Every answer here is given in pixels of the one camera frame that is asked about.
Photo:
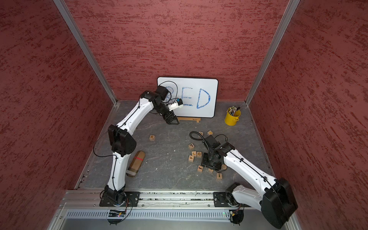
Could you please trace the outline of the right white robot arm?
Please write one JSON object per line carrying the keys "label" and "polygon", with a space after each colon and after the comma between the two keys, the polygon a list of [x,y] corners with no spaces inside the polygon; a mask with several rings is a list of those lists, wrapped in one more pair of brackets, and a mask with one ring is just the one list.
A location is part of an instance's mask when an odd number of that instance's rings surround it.
{"label": "right white robot arm", "polygon": [[202,165],[218,173],[222,166],[233,169],[252,189],[239,183],[226,190],[230,206],[247,205],[260,211],[275,228],[281,229],[297,210],[298,204],[290,183],[284,178],[275,178],[256,167],[231,144],[214,144],[203,153]]}

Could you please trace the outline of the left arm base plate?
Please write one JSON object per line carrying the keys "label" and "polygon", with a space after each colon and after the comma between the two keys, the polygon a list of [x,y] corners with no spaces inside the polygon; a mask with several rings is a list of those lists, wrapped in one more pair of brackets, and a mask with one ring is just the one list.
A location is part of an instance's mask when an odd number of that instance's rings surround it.
{"label": "left arm base plate", "polygon": [[100,207],[136,207],[140,198],[140,192],[107,193],[103,192]]}

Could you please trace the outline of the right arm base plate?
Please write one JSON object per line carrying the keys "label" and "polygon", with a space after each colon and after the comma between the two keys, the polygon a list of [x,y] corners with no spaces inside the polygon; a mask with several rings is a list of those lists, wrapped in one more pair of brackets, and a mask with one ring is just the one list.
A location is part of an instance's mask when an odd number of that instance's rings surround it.
{"label": "right arm base plate", "polygon": [[230,205],[227,202],[226,192],[214,192],[213,193],[214,207],[216,208],[228,208]]}

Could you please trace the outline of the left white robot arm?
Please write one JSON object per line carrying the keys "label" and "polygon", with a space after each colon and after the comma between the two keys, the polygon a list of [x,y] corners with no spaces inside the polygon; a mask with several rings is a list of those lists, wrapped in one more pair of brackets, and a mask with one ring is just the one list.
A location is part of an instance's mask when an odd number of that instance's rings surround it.
{"label": "left white robot arm", "polygon": [[128,204],[129,199],[125,194],[125,177],[127,164],[137,143],[133,138],[134,131],[144,117],[151,110],[162,116],[169,125],[178,125],[179,120],[174,110],[184,106],[182,99],[175,98],[172,103],[164,100],[170,92],[164,86],[158,86],[156,91],[145,91],[138,99],[135,107],[117,125],[110,125],[107,131],[112,150],[112,169],[110,178],[104,188],[103,200],[107,200],[112,206],[120,207]]}

